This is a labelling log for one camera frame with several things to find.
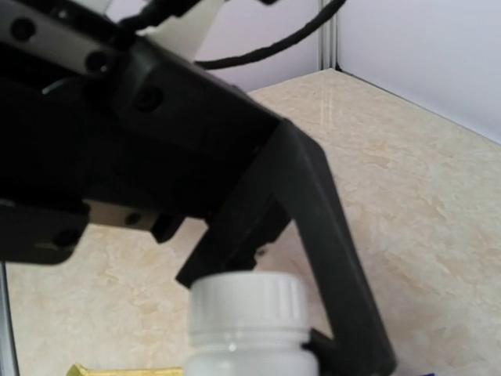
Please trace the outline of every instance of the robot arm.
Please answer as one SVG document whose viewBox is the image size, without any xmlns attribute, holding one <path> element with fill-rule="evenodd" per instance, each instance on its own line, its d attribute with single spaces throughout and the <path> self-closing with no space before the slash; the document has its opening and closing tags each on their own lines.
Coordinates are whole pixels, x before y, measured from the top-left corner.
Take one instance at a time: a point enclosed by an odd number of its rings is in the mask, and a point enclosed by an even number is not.
<svg viewBox="0 0 501 376">
<path fill-rule="evenodd" d="M 293 219 L 336 335 L 313 331 L 323 374 L 393 371 L 315 141 L 154 37 L 67 0 L 0 0 L 0 26 L 1 260 L 63 262 L 89 222 L 162 242 L 194 217 L 208 230 L 177 277 L 189 287 L 252 269 Z"/>
</svg>

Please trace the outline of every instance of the white wall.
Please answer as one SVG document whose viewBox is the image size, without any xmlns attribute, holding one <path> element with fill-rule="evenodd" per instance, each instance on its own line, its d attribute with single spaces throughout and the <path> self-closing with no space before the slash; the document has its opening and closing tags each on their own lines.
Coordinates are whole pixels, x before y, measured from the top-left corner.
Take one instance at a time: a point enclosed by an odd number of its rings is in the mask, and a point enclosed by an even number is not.
<svg viewBox="0 0 501 376">
<path fill-rule="evenodd" d="M 341 69 L 501 143 L 499 0 L 348 0 Z"/>
<path fill-rule="evenodd" d="M 137 12 L 142 2 L 114 0 L 108 14 L 119 20 Z M 231 0 L 223 6 L 197 59 L 235 56 L 271 45 L 303 27 L 318 11 L 319 0 L 280 0 L 273 6 L 258 0 Z M 267 60 L 214 74 L 249 91 L 312 73 L 318 67 L 319 37 L 314 34 Z"/>
</svg>

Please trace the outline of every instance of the white bottle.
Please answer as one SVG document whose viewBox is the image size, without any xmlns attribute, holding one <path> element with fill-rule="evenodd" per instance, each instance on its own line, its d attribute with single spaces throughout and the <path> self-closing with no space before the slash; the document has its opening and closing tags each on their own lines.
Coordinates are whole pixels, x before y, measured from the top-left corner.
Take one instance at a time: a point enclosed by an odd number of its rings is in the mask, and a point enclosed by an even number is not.
<svg viewBox="0 0 501 376">
<path fill-rule="evenodd" d="M 305 287 L 284 273 L 227 273 L 191 288 L 196 353 L 185 376 L 318 376 L 308 341 Z"/>
</svg>

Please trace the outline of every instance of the white bottle cap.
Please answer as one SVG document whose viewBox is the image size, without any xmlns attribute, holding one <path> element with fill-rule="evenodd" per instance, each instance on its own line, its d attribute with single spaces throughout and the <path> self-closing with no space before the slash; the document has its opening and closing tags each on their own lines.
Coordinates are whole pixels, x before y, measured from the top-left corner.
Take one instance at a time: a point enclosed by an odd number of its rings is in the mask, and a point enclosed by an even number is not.
<svg viewBox="0 0 501 376">
<path fill-rule="evenodd" d="M 191 288 L 189 331 L 290 332 L 308 340 L 308 310 L 302 281 L 285 273 L 226 273 L 198 280 Z"/>
</svg>

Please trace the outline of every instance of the beige marble tabletop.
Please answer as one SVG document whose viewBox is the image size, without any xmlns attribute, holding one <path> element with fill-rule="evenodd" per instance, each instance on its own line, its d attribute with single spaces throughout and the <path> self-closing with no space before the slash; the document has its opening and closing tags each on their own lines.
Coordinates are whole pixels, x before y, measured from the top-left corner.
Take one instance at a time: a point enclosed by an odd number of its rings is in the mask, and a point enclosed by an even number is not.
<svg viewBox="0 0 501 376">
<path fill-rule="evenodd" d="M 253 95 L 324 147 L 397 374 L 500 375 L 501 147 L 333 70 Z M 203 231 L 188 221 L 158 246 L 90 226 L 61 266 L 9 265 L 22 375 L 182 364 L 188 293 L 174 277 Z M 295 228 L 259 264 L 302 275 L 326 330 Z"/>
</svg>

